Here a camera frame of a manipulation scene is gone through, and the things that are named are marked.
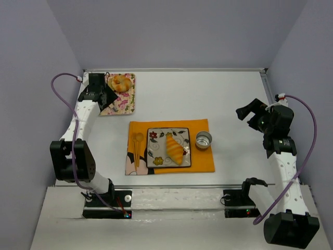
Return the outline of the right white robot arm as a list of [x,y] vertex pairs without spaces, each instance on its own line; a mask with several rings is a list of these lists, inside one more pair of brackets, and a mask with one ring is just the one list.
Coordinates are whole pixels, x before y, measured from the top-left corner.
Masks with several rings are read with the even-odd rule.
[[287,96],[278,94],[276,102],[266,105],[257,98],[238,108],[239,120],[251,112],[249,127],[263,133],[263,147],[270,164],[277,197],[273,197],[265,181],[247,178],[242,184],[243,196],[252,200],[259,211],[254,225],[263,223],[267,243],[305,249],[320,228],[319,219],[311,216],[301,192],[297,163],[297,149],[289,136],[294,112],[288,106]]

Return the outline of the striped croissant bread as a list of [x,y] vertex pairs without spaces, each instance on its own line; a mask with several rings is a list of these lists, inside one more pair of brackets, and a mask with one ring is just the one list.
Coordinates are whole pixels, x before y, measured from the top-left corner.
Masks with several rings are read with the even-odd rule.
[[166,137],[166,153],[178,166],[183,163],[184,149],[170,135]]

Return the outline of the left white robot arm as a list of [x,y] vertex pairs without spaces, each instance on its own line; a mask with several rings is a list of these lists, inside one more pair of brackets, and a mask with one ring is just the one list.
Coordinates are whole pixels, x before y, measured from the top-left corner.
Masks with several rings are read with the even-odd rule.
[[70,109],[72,120],[63,136],[50,144],[50,154],[57,180],[75,183],[84,190],[93,192],[97,197],[114,200],[114,185],[109,178],[96,170],[96,162],[87,140],[99,114],[117,98],[117,94],[107,85],[102,73],[89,73],[88,79],[79,76],[75,79],[84,89],[77,102],[71,106],[55,89],[55,81],[60,73],[51,80],[53,93]]

